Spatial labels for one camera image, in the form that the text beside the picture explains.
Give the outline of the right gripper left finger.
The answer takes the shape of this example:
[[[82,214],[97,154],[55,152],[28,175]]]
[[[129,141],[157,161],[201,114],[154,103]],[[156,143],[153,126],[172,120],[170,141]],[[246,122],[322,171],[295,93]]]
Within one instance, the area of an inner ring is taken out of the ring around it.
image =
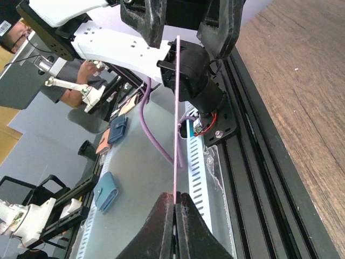
[[[162,193],[142,228],[117,258],[173,258],[173,195]]]

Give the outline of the red striped credit card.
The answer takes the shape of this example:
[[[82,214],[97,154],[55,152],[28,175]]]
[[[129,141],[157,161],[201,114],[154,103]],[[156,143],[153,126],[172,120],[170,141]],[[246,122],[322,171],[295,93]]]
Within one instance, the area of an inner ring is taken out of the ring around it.
[[[176,38],[176,70],[175,70],[175,116],[174,116],[174,184],[173,203],[177,200],[177,171],[178,171],[178,122],[179,122],[179,93],[180,93],[180,51],[181,36]]]

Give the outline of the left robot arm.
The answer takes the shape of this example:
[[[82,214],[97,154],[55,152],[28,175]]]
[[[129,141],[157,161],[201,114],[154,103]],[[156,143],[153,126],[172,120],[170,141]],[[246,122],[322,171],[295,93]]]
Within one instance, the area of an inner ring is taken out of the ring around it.
[[[244,1],[21,1],[16,9],[64,60],[99,60],[137,71],[170,88],[201,114],[221,108],[225,93],[208,77],[210,58],[229,56]],[[88,12],[119,6],[137,36],[104,29]]]

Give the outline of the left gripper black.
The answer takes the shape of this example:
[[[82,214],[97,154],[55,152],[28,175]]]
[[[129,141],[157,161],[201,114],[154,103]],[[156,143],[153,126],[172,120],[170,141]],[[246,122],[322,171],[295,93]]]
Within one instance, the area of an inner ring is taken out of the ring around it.
[[[242,0],[120,1],[121,20],[149,47],[160,48],[164,25],[198,30],[197,38],[214,58],[227,58],[240,32]]]

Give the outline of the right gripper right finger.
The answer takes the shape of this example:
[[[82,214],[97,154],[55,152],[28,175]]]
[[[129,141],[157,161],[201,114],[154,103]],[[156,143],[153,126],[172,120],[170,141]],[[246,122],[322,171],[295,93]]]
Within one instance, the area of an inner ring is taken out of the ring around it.
[[[176,195],[176,258],[233,258],[208,229],[190,195]]]

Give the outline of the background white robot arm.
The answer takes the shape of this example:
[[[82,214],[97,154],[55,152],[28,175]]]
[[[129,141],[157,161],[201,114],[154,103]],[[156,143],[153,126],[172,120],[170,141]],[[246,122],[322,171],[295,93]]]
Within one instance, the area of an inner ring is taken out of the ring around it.
[[[96,72],[100,72],[92,61],[75,59],[72,62],[66,62],[64,67],[56,76],[57,79],[69,81],[76,84],[87,84],[94,88],[107,86],[107,81],[100,76],[94,76]],[[41,93],[48,97],[53,103],[63,102],[71,108],[79,108],[85,106],[83,95],[78,90],[71,90],[59,86],[41,87]]]

